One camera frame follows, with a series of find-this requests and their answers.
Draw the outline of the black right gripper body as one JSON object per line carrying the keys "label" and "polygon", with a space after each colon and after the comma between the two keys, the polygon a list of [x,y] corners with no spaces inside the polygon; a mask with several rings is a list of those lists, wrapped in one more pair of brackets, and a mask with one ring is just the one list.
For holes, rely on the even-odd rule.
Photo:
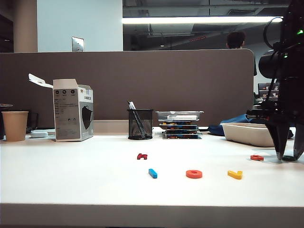
{"label": "black right gripper body", "polygon": [[269,109],[269,113],[266,114],[268,122],[303,122],[304,79],[281,79],[277,106]]}

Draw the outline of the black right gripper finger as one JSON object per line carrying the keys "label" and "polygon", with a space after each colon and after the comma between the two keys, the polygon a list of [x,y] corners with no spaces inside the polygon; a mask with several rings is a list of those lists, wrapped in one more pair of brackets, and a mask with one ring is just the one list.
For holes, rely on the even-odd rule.
{"label": "black right gripper finger", "polygon": [[277,158],[282,159],[289,134],[289,122],[285,120],[269,119],[265,123],[272,137]]}
{"label": "black right gripper finger", "polygon": [[296,121],[294,137],[294,159],[298,160],[304,152],[304,123]]}

